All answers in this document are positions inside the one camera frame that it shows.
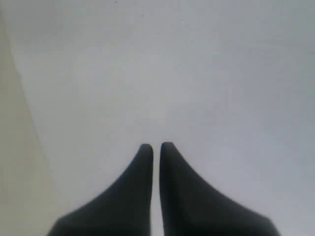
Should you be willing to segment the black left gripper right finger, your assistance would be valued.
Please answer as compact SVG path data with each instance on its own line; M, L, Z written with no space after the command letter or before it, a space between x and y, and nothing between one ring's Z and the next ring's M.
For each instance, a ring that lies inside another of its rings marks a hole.
M209 185L171 142L160 149L159 192L166 236L278 236L272 221Z

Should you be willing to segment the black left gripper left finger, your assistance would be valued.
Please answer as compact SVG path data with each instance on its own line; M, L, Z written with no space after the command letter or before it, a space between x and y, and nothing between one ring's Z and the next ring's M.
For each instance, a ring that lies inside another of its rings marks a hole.
M153 149L142 144L130 165L103 193L59 218L50 236L149 236Z

